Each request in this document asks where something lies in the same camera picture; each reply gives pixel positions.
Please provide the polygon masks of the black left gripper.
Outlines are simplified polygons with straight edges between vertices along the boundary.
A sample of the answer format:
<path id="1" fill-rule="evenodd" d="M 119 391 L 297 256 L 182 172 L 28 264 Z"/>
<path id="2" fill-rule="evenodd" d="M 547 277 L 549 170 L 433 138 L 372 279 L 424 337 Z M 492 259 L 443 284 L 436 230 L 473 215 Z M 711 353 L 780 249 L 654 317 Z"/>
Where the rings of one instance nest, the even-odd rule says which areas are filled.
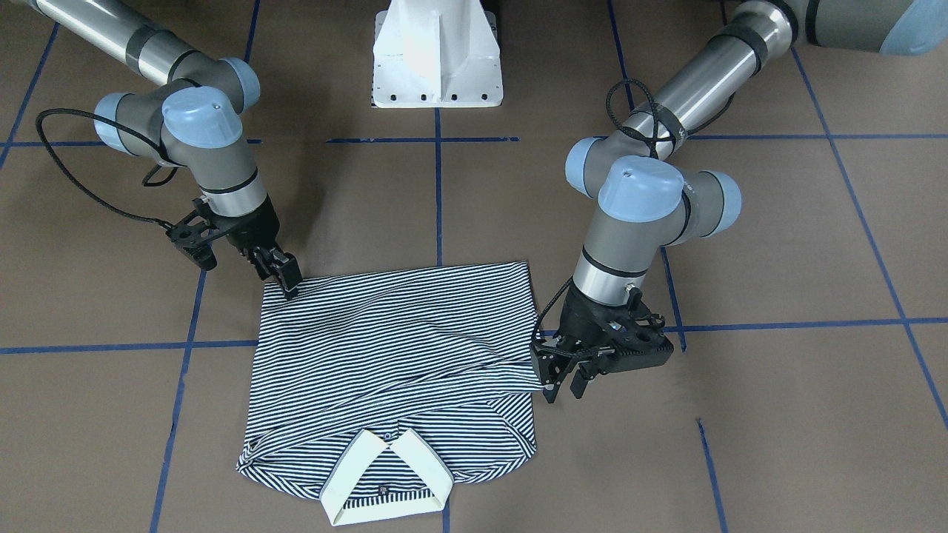
<path id="1" fill-rule="evenodd" d="M 673 354 L 664 317 L 650 311 L 638 287 L 627 290 L 627 302 L 620 306 L 597 303 L 574 283 L 563 284 L 556 296 L 562 295 L 566 301 L 554 344 L 542 342 L 536 330 L 532 338 L 535 372 L 549 404 L 574 368 L 570 390 L 582 399 L 599 375 L 661 366 Z"/>

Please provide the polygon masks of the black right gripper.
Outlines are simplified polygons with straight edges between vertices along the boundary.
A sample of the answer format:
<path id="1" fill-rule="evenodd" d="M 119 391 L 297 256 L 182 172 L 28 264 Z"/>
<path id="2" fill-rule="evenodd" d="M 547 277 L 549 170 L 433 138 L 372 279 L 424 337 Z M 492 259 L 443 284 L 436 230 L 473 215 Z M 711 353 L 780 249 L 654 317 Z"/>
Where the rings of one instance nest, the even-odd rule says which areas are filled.
<path id="1" fill-rule="evenodd" d="M 274 278 L 287 301 L 298 296 L 302 281 L 297 258 L 278 246 L 280 220 L 270 197 L 258 208 L 238 217 L 216 215 L 216 229 L 224 234 L 241 256 L 250 259 L 263 281 Z"/>

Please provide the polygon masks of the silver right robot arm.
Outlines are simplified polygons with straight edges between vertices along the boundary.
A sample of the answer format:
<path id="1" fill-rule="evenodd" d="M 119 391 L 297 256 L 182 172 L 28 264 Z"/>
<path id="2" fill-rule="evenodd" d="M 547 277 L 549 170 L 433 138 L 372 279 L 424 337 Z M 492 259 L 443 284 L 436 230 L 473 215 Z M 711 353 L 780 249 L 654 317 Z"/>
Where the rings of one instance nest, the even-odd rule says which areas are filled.
<path id="1" fill-rule="evenodd" d="M 241 114 L 261 89 L 240 58 L 213 58 L 121 1 L 30 1 L 130 70 L 155 82 L 144 95 L 113 93 L 90 114 L 109 147 L 155 159 L 157 168 L 189 169 L 200 195 L 178 223 L 150 217 L 199 269 L 216 267 L 211 242 L 226 238 L 262 280 L 274 278 L 284 297 L 298 293 L 296 258 L 278 246 L 280 221 L 250 145 Z"/>

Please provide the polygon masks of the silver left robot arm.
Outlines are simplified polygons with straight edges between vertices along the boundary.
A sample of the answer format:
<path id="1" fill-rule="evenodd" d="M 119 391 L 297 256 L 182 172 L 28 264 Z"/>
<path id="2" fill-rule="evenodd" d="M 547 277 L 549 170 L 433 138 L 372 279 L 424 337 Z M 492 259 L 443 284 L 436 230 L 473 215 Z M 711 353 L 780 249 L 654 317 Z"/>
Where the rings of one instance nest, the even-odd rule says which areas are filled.
<path id="1" fill-rule="evenodd" d="M 642 286 L 661 247 L 707 238 L 741 213 L 737 182 L 722 172 L 681 171 L 668 158 L 728 108 L 741 85 L 799 39 L 832 50 L 915 56 L 946 39 L 944 1 L 744 1 L 728 24 L 660 90 L 614 121 L 603 139 L 584 138 L 565 163 L 567 181 L 596 210 L 551 341 L 531 355 L 552 403 L 569 382 L 582 398 L 599 375 L 661 366 L 673 353 L 664 318 Z"/>

